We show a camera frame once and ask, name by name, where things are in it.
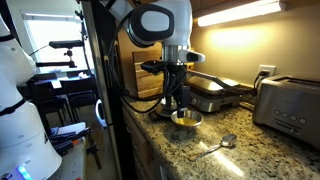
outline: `toaster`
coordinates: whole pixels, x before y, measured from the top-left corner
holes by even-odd
[[[263,79],[252,119],[320,150],[320,81],[285,75]]]

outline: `window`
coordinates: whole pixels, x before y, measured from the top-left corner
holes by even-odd
[[[81,20],[70,14],[24,13],[25,26],[34,51],[32,57],[36,62],[68,62],[67,48],[54,49],[50,41],[81,40]],[[92,55],[88,41],[85,41],[86,54],[90,67],[93,67]],[[86,69],[83,47],[73,47],[72,60],[77,69]],[[65,71],[68,66],[41,67],[40,72]]]

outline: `granite countertop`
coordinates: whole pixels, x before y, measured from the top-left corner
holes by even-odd
[[[145,110],[153,103],[134,102]],[[320,153],[284,133],[252,122],[252,112],[238,106],[204,113],[197,127],[168,119],[151,120],[129,110],[138,127],[174,179],[320,179]],[[220,148],[195,162],[188,157],[237,135],[236,146]]]

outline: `wooden cutting board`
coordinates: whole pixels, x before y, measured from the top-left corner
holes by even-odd
[[[163,74],[154,76],[141,69],[140,65],[148,60],[160,60],[161,50],[132,52],[135,66],[138,97],[150,97],[162,92]]]

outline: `office chair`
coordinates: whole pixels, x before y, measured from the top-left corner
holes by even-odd
[[[51,82],[35,84],[35,87],[38,102],[34,103],[41,104],[45,114],[56,112],[59,116],[61,125],[64,126],[64,120],[66,119],[65,110],[67,110],[71,122],[74,121],[70,113],[67,99],[56,96]]]
[[[79,122],[77,109],[96,103],[95,84],[91,78],[78,80],[60,80],[63,91],[66,93],[71,113],[76,122]]]

